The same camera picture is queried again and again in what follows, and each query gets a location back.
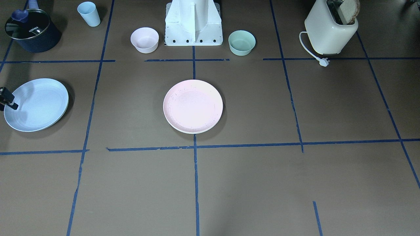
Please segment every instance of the cup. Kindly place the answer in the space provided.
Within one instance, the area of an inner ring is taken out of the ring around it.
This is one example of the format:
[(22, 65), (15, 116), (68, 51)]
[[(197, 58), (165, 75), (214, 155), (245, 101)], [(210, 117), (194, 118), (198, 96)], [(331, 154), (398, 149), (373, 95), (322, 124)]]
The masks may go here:
[(91, 26), (95, 27), (101, 23), (99, 19), (98, 10), (92, 2), (83, 2), (77, 7), (77, 11), (83, 17), (84, 21)]
[(229, 48), (238, 56), (248, 55), (255, 47), (255, 37), (245, 30), (237, 30), (229, 35)]
[(159, 34), (149, 27), (136, 29), (130, 37), (131, 44), (141, 53), (151, 53), (156, 50)]

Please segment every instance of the light blue cup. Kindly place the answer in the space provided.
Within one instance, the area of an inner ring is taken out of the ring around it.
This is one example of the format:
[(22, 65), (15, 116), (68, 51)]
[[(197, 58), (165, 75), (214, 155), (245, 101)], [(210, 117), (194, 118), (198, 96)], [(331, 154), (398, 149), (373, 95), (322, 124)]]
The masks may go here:
[(231, 52), (238, 56), (248, 55), (255, 47), (255, 37), (245, 30), (237, 30), (229, 35)]
[(90, 27), (98, 26), (101, 23), (101, 20), (99, 19), (99, 15), (98, 15), (98, 10), (96, 9), (96, 6), (94, 3), (92, 2), (81, 3), (77, 7), (77, 11)]

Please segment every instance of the black object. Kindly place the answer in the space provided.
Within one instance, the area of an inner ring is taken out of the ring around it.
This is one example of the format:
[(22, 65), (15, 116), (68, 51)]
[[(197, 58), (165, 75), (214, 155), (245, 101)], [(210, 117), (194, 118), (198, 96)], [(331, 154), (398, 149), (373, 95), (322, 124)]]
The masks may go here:
[(28, 52), (44, 52), (53, 48), (61, 38), (61, 32), (50, 16), (40, 9), (28, 9), (27, 21), (10, 17), (4, 26), (7, 35)]
[(15, 96), (5, 87), (0, 88), (0, 111), (4, 111), (4, 106), (7, 105), (13, 110), (18, 109), (18, 105), (13, 102)]

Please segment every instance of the pot handle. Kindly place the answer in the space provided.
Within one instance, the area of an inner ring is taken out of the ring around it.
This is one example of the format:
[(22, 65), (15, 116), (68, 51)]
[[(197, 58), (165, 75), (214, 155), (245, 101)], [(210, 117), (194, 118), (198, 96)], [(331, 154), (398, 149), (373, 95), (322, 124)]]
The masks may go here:
[(37, 0), (28, 1), (29, 9), (39, 9)]

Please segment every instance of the power cord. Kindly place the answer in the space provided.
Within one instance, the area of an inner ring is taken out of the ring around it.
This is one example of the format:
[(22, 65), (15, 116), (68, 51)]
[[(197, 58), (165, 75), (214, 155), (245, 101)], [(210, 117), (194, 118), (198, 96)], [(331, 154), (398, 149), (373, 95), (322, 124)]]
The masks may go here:
[(303, 33), (305, 33), (305, 34), (307, 34), (308, 32), (306, 32), (306, 31), (302, 31), (302, 32), (300, 32), (299, 33), (299, 40), (300, 40), (300, 44), (302, 44), (302, 46), (303, 46), (303, 48), (311, 55), (311, 56), (313, 56), (313, 57), (315, 57), (315, 59), (317, 60), (317, 61), (319, 61), (319, 64), (321, 65), (321, 66), (323, 66), (323, 67), (326, 67), (326, 66), (328, 66), (328, 63), (330, 62), (330, 60), (328, 60), (328, 58), (319, 58), (319, 57), (317, 57), (317, 56), (315, 56), (312, 52), (310, 52), (306, 47), (305, 47), (305, 45), (303, 44), (303, 42), (302, 42), (302, 34)]

